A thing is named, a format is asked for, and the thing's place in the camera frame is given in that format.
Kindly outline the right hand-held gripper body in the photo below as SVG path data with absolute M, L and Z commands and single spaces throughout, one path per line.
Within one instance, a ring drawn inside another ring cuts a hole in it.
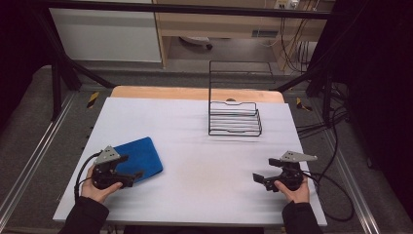
M 285 162 L 285 165 L 281 168 L 282 173 L 279 175 L 279 181 L 290 190 L 297 190 L 303 180 L 300 163 L 316 161 L 317 159 L 318 157 L 315 155 L 286 151 L 280 158 L 281 161 Z

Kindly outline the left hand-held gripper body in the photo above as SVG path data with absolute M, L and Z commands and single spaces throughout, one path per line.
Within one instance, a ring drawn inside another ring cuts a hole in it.
M 124 182 L 125 175 L 118 173 L 116 168 L 119 164 L 115 162 L 120 155 L 114 147 L 108 145 L 94 160 L 94 172 L 92 175 L 93 185 L 98 189 L 105 189 L 116 182 Z

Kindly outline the person's left hand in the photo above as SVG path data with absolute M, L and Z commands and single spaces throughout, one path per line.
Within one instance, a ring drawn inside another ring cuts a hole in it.
M 82 184 L 81 195 L 103 204 L 109 195 L 113 194 L 123 186 L 123 183 L 116 182 L 105 189 L 98 189 L 93 185 L 93 172 L 94 166 L 91 166 L 87 172 L 87 179 Z

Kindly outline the person's right hand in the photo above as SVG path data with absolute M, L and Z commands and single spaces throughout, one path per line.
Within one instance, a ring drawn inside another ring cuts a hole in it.
M 285 196 L 288 203 L 309 203 L 310 202 L 310 190 L 308 185 L 308 179 L 304 176 L 303 180 L 297 190 L 290 190 L 281 181 L 276 180 L 274 185 Z

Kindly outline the white table cover sheet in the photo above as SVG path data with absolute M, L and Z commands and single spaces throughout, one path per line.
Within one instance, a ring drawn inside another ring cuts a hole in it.
M 261 102 L 258 110 L 260 136 L 211 136 L 204 100 L 110 97 L 78 164 L 107 145 L 150 137 L 164 168 L 112 194 L 105 202 L 110 222 L 277 226 L 284 196 L 252 177 L 279 174 L 269 159 L 302 147 L 287 104 Z

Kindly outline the wooden table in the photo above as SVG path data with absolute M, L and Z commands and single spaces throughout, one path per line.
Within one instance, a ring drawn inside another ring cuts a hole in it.
M 281 93 L 249 89 L 211 89 L 181 87 L 118 86 L 113 89 L 112 98 L 160 98 L 224 101 L 254 101 L 284 103 Z

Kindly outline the black metal stand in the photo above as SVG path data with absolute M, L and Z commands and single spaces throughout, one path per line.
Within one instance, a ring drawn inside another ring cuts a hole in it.
M 333 123 L 330 119 L 332 80 L 337 65 L 338 58 L 335 58 L 334 56 L 324 57 L 304 74 L 277 87 L 276 91 L 283 93 L 305 80 L 310 80 L 310 85 L 306 89 L 306 95 L 310 98 L 314 98 L 316 95 L 322 94 L 321 120 L 327 127 L 331 127 Z
M 49 10 L 45 7 L 32 7 L 30 12 L 33 16 L 33 29 L 38 32 L 42 47 L 52 66 L 53 120 L 56 120 L 62 112 L 61 82 L 64 82 L 69 91 L 79 91 L 82 83 L 78 74 L 81 73 L 104 88 L 116 87 L 115 84 L 92 73 L 67 55 L 58 38 L 57 30 L 51 23 L 52 16 Z

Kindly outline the white cabinet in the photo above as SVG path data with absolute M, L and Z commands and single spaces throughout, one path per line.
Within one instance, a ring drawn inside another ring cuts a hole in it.
M 51 9 L 51 14 L 72 59 L 162 60 L 153 13 Z

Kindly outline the office chair base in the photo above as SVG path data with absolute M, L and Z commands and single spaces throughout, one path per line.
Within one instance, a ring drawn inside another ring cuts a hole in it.
M 208 50 L 211 50 L 213 46 L 210 43 L 210 40 L 207 37 L 186 37 L 186 36 L 181 36 L 181 40 L 193 44 L 193 45 L 198 45 L 198 46 L 204 46 Z

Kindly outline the white power strip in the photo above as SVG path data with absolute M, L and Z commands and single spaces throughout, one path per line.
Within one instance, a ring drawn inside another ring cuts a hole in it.
M 298 7 L 300 0 L 275 0 L 275 9 L 294 10 Z

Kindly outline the aluminium floor rail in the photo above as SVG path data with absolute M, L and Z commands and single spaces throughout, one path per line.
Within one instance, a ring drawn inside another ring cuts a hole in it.
M 329 147 L 335 155 L 334 162 L 340 177 L 342 178 L 344 185 L 354 203 L 354 208 L 364 230 L 365 234 L 380 234 L 380 228 L 374 218 L 374 215 L 370 211 L 366 200 L 356 182 L 356 178 L 352 174 L 350 167 L 345 161 L 344 155 L 338 147 L 338 137 L 334 135 L 332 130 L 326 130 L 324 132 L 325 139 L 328 142 Z
M 13 186 L 8 191 L 7 196 L 0 204 L 0 232 L 5 228 L 7 222 L 12 216 L 16 206 L 19 203 L 19 200 L 21 199 L 22 194 L 24 193 L 30 180 L 32 180 L 33 175 L 37 171 L 41 161 L 44 158 L 44 155 L 47 153 L 47 150 L 53 142 L 55 135 L 58 132 L 62 122 L 64 121 L 73 103 L 73 99 L 76 96 L 76 92 L 69 92 L 67 94 L 61 105 L 62 110 L 57 115 L 55 120 L 51 121 L 48 124 L 47 129 L 38 140 L 36 147 L 32 150 L 27 160 L 24 161 L 24 166 L 17 174 Z

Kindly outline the black metal frame bar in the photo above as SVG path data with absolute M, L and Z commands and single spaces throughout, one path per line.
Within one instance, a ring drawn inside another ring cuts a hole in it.
M 31 0 L 30 3 L 41 7 L 54 9 L 97 10 L 118 12 L 198 14 L 310 20 L 336 20 L 342 17 L 342 15 L 340 14 L 331 12 L 271 10 L 198 5 L 145 4 L 78 0 Z

